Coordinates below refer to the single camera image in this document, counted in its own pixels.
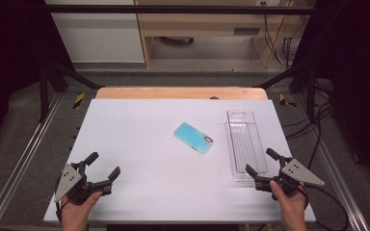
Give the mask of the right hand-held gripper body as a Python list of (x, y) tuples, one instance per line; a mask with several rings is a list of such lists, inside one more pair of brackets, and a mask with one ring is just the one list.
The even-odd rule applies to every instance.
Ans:
[(282, 188), (283, 192), (290, 196), (299, 190), (301, 182), (313, 186), (324, 186), (325, 182), (312, 173), (307, 167), (298, 160), (291, 157), (275, 157), (279, 162), (280, 170), (274, 177), (260, 176), (256, 171), (253, 172), (255, 189), (270, 193), (272, 191), (270, 181), (274, 180)]

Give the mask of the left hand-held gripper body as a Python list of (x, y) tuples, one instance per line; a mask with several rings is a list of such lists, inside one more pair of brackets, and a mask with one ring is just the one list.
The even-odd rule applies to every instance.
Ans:
[(86, 162), (66, 164), (59, 178), (53, 201), (58, 203), (66, 195), (72, 202), (82, 204), (87, 198), (97, 192), (110, 194), (113, 186), (113, 174), (106, 180), (89, 182), (85, 173)]

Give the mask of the clear plastic packaging box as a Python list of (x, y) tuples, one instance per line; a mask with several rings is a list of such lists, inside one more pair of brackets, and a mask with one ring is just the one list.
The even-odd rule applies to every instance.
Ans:
[(225, 131), (234, 181), (253, 181), (246, 172), (246, 165), (251, 166), (259, 175), (268, 172), (253, 111), (229, 110)]

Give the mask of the person's left hand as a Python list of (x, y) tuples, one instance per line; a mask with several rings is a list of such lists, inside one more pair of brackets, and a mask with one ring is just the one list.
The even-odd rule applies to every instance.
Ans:
[(62, 224), (86, 223), (89, 213), (101, 197), (101, 192), (95, 192), (81, 205), (74, 204), (67, 196), (62, 198)]

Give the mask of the person's right hand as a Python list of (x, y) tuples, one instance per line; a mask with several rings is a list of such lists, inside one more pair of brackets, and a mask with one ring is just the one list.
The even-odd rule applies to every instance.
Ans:
[(270, 181), (273, 194), (276, 196), (281, 211), (282, 222), (304, 222), (305, 196), (298, 193), (288, 197), (281, 186), (274, 180)]

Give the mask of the white table board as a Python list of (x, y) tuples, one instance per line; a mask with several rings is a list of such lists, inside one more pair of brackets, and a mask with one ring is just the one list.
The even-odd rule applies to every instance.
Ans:
[[(262, 146), (290, 153), (270, 100), (95, 99), (69, 159), (97, 152), (89, 180), (121, 174), (90, 214), (105, 223), (277, 221), (279, 206), (253, 184), (233, 180), (225, 132), (229, 110), (253, 111)], [(173, 132), (186, 122), (214, 143), (200, 154)]]

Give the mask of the yellow black striped tape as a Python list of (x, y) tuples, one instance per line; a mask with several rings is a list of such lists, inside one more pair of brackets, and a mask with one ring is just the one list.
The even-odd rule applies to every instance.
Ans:
[(284, 97), (284, 94), (280, 94), (279, 95), (279, 105), (281, 106), (286, 106), (286, 107), (291, 107), (291, 108), (295, 108), (297, 107), (297, 104), (294, 103), (294, 102), (287, 102), (285, 97)]
[(85, 97), (85, 93), (83, 93), (83, 92), (79, 93), (77, 95), (75, 101), (74, 101), (72, 109), (78, 109), (80, 107), (84, 97)]

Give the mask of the wooden table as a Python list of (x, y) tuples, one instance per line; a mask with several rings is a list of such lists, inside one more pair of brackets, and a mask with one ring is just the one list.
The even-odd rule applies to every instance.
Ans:
[(240, 87), (117, 87), (101, 88), (96, 99), (248, 99), (267, 100), (261, 88)]

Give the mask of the black curtain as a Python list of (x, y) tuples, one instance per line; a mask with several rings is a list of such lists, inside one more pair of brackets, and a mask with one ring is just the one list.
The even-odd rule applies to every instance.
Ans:
[(333, 83), (333, 104), (370, 166), (370, 0), (315, 0), (294, 62), (306, 61), (322, 30), (328, 33), (314, 52), (316, 76)]
[(26, 24), (45, 46), (46, 57), (73, 68), (52, 15), (25, 9), (27, 5), (45, 4), (45, 0), (0, 0), (0, 126), (9, 110), (11, 94), (38, 80), (39, 65), (27, 47), (21, 24), (11, 17), (12, 13), (25, 17)]

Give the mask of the white cabinet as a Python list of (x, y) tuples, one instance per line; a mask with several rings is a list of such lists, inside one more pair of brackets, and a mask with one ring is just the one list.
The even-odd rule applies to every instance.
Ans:
[(74, 63), (143, 63), (134, 13), (52, 13)]

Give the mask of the grey desk label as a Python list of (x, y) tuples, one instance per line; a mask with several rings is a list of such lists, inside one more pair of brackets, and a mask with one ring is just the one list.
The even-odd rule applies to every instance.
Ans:
[(254, 27), (236, 27), (233, 30), (233, 35), (234, 36), (256, 36), (260, 33), (259, 28), (254, 28)]

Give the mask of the wooden desk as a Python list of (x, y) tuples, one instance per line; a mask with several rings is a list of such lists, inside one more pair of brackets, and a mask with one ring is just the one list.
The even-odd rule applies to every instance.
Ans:
[[(236, 7), (312, 7), (316, 0), (134, 0), (140, 5), (191, 5)], [(277, 53), (282, 38), (302, 36), (307, 15), (274, 14), (196, 14), (196, 13), (140, 13), (138, 15), (143, 38), (179, 37), (247, 37), (253, 42), (263, 67), (267, 68)], [(234, 36), (236, 27), (259, 28), (256, 36)]]

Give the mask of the aluminium rail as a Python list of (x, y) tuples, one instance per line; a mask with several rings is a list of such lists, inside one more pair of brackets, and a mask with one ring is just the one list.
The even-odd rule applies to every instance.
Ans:
[(310, 132), (315, 141), (315, 150), (319, 152), (318, 156), (323, 163), (325, 171), (329, 176), (330, 182), (334, 188), (338, 200), (348, 214), (349, 222), (354, 231), (370, 231), (370, 228), (357, 206), (357, 203), (345, 182), (340, 170), (333, 161), (332, 156), (322, 139), (321, 121), (318, 121), (316, 128)]
[(0, 191), (0, 220), (5, 214), (16, 189), (18, 188), (18, 185), (20, 184), (27, 170), (27, 167), (37, 152), (40, 142), (42, 141), (45, 132), (58, 109), (58, 105), (61, 102), (62, 97), (63, 95), (61, 93), (54, 94), (53, 99), (49, 104), (47, 115), (45, 115), (42, 121), (37, 124), (33, 135), (28, 140), (28, 143), (23, 149), (21, 156), (16, 161), (16, 165), (13, 167), (11, 175), (8, 177), (4, 187)]

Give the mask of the black frame strut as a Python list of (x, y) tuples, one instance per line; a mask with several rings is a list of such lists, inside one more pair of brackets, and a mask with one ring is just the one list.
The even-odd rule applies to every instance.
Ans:
[(258, 87), (261, 89), (267, 89), (274, 84), (288, 78), (292, 77), (293, 80), (289, 86), (289, 89), (292, 93), (300, 93), (306, 88), (306, 107), (305, 111), (309, 119), (315, 121), (315, 91), (316, 91), (316, 77), (312, 64), (306, 62), (301, 62), (295, 64), (289, 69), (283, 71), (276, 77), (259, 84)]
[(67, 68), (58, 63), (43, 64), (39, 70), (40, 85), (40, 122), (43, 122), (49, 114), (48, 87), (50, 82), (55, 92), (65, 92), (68, 88), (64, 77), (71, 77), (73, 80), (92, 89), (99, 90), (101, 86), (79, 75), (75, 70)]

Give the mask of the black horizontal frame bar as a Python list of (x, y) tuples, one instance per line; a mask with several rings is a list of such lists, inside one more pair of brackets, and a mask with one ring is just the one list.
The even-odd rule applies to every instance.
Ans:
[(201, 13), (201, 14), (313, 14), (314, 8), (173, 6), (173, 5), (46, 5), (50, 13)]

